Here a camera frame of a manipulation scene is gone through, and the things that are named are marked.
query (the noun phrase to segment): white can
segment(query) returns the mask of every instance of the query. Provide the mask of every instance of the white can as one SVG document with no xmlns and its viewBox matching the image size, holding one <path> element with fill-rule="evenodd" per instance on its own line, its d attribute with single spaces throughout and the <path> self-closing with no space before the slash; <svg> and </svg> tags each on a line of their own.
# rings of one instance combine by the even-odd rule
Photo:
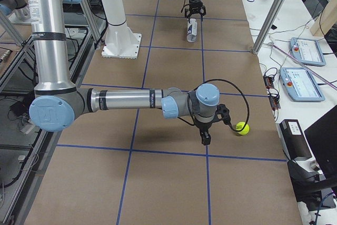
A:
<svg viewBox="0 0 337 225">
<path fill-rule="evenodd" d="M 190 21 L 187 21 L 187 41 L 195 42 L 196 41 L 196 28 L 198 23 L 196 19 L 190 18 Z"/>
</svg>

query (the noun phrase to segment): blue tablet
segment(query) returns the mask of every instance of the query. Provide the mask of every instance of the blue tablet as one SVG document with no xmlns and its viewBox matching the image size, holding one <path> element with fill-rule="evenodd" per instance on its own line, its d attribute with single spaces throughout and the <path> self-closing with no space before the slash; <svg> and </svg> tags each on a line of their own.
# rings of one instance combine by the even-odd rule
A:
<svg viewBox="0 0 337 225">
<path fill-rule="evenodd" d="M 314 77 L 304 68 L 281 68 L 280 78 L 293 101 L 319 102 L 325 100 Z"/>
<path fill-rule="evenodd" d="M 293 37 L 290 40 L 293 56 L 303 64 L 325 66 L 326 62 L 317 40 Z"/>
</svg>

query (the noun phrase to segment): white table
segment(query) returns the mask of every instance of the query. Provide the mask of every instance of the white table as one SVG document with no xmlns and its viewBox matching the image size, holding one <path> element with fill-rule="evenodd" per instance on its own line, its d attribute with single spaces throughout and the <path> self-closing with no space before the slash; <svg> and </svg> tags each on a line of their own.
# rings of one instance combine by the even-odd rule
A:
<svg viewBox="0 0 337 225">
<path fill-rule="evenodd" d="M 257 30 L 261 29 L 262 24 L 274 0 L 254 0 L 254 2 L 248 2 L 247 0 L 242 1 L 244 4 L 248 22 L 250 24 L 250 28 L 252 28 L 251 33 L 253 36 L 253 40 L 255 41 L 257 35 L 259 34 L 259 31 Z M 313 37 L 310 33 L 310 27 L 313 25 L 313 23 L 314 21 L 311 20 L 311 15 L 309 14 L 308 10 L 301 0 L 285 0 L 281 7 L 281 10 L 279 11 L 273 23 L 277 27 L 277 29 L 270 30 L 270 34 L 268 35 L 264 43 L 267 44 L 269 42 L 274 42 L 276 46 L 288 52 L 290 50 L 288 41 L 292 37 L 300 36 L 303 38 L 317 38 Z M 294 31 L 275 33 L 287 30 Z M 323 53 L 332 52 L 325 39 L 320 40 L 320 46 Z M 266 65 L 268 69 L 271 67 L 276 67 L 277 69 L 280 69 L 280 66 L 270 59 L 270 54 L 271 47 L 269 45 L 263 45 L 258 53 L 260 63 Z M 286 58 L 283 53 L 279 52 L 275 48 L 273 48 L 272 50 L 271 57 L 280 64 L 284 62 L 284 64 L 282 65 L 283 67 L 299 67 L 298 64 L 294 63 L 289 57 Z M 326 66 L 310 66 L 310 68 L 329 81 L 337 80 L 337 58 L 334 54 L 325 55 L 324 57 L 326 60 Z M 262 65 L 261 70 L 262 73 L 264 73 L 265 68 Z M 281 109 L 278 111 L 279 117 L 276 123 L 280 123 L 284 119 L 298 119 L 300 126 L 304 131 L 312 123 L 314 123 L 321 116 L 323 116 L 327 111 L 337 105 L 337 91 L 335 91 L 328 85 L 320 86 L 320 89 L 325 96 L 325 101 L 323 102 L 293 102 L 288 96 L 286 90 L 282 87 L 283 85 L 281 84 L 281 81 L 277 82 L 278 80 L 279 76 L 277 75 L 274 85 L 276 88 L 279 88 L 278 90 L 280 92 L 281 98 Z M 316 81 L 318 83 L 322 83 L 322 81 L 320 81 L 319 79 L 316 79 Z M 299 161 L 298 164 L 300 164 L 308 171 L 312 171 L 309 166 L 309 163 L 312 160 L 314 159 L 312 158 L 307 161 Z M 310 215 L 313 218 L 315 217 L 314 213 L 315 212 L 310 212 Z M 335 222 L 337 221 L 337 209 L 321 210 L 320 214 L 321 216 L 318 219 L 318 224 L 335 224 Z M 301 212 L 301 215 L 302 219 L 305 219 L 305 213 Z"/>
</svg>

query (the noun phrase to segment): white pillar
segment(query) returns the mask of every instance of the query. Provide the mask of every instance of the white pillar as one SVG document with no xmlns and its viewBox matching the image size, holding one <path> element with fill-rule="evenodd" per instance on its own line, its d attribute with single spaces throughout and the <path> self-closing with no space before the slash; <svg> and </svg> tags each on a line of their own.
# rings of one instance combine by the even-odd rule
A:
<svg viewBox="0 0 337 225">
<path fill-rule="evenodd" d="M 127 26 L 122 0 L 102 0 L 109 22 L 103 57 L 137 58 L 141 34 L 132 33 Z"/>
</svg>

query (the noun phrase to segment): green ball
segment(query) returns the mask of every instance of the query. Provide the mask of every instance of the green ball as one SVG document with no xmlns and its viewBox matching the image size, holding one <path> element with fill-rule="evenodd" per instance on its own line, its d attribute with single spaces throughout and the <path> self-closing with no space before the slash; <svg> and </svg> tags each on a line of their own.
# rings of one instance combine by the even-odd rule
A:
<svg viewBox="0 0 337 225">
<path fill-rule="evenodd" d="M 242 127 L 244 126 L 244 123 L 245 123 L 245 122 L 243 122 L 243 121 L 239 122 L 239 123 L 236 125 L 235 129 L 236 129 L 236 130 L 241 130 Z M 249 132 L 249 125 L 247 124 L 247 125 L 244 127 L 244 129 L 243 129 L 242 131 L 238 132 L 238 134 L 240 134 L 240 135 L 245 135 L 245 134 L 248 134 L 248 132 Z"/>
</svg>

